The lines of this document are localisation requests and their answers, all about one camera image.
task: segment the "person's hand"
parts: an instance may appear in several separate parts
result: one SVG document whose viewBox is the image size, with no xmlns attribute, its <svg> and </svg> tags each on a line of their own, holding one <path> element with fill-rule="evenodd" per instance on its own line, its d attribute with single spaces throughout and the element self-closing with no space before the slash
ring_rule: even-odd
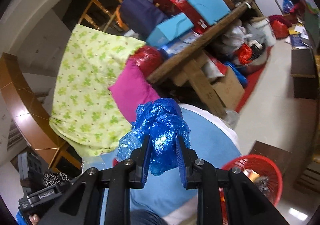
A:
<svg viewBox="0 0 320 225">
<path fill-rule="evenodd" d="M 34 214 L 34 215 L 30 215 L 29 216 L 29 220 L 31 221 L 31 223 L 33 225 L 37 225 L 39 220 L 40 220 L 40 218 L 39 218 L 39 216 L 37 214 Z"/>
</svg>

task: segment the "green floral blanket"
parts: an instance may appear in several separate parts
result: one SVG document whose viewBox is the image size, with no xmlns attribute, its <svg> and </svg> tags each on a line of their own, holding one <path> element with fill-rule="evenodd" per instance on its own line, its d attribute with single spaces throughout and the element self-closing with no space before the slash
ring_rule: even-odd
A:
<svg viewBox="0 0 320 225">
<path fill-rule="evenodd" d="M 50 126 L 80 156 L 113 151 L 131 130 L 108 87 L 144 44 L 79 24 L 73 29 L 57 77 Z"/>
</svg>

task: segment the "black and white patterned fabric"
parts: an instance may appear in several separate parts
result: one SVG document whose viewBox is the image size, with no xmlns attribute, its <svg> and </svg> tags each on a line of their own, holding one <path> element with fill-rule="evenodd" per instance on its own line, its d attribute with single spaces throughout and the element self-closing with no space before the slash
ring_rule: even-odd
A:
<svg viewBox="0 0 320 225">
<path fill-rule="evenodd" d="M 63 173 L 45 173 L 43 175 L 43 185 L 48 187 L 56 183 L 68 182 L 70 179 L 68 176 Z"/>
</svg>

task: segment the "pink pillow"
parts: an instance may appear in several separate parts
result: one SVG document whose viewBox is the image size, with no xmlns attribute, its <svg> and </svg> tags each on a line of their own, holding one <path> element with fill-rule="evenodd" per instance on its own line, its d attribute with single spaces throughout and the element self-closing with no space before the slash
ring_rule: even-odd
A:
<svg viewBox="0 0 320 225">
<path fill-rule="evenodd" d="M 130 123 L 136 121 L 139 104 L 160 98 L 133 60 L 127 61 L 116 83 L 109 90 L 120 112 Z"/>
</svg>

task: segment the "white bucket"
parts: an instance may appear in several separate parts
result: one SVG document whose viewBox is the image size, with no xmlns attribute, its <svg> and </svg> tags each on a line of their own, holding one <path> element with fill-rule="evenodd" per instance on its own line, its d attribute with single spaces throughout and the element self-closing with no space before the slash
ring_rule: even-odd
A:
<svg viewBox="0 0 320 225">
<path fill-rule="evenodd" d="M 263 33 L 266 35 L 266 45 L 268 47 L 274 46 L 276 44 L 276 37 L 269 22 L 269 19 L 265 18 L 262 21 L 251 24 L 256 29 L 263 31 Z"/>
</svg>

